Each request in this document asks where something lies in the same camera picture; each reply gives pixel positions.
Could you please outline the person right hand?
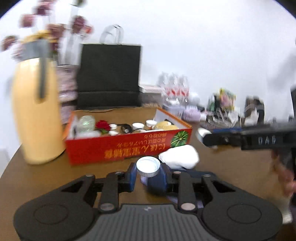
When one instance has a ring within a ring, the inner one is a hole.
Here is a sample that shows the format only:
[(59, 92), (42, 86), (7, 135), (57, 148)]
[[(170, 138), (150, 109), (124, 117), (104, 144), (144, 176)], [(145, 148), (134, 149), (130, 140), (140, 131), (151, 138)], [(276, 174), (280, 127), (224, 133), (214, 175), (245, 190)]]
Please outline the person right hand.
[(284, 225), (295, 223), (295, 173), (293, 164), (294, 156), (284, 150), (272, 150), (272, 170), (278, 179), (278, 194), (273, 201), (282, 214)]

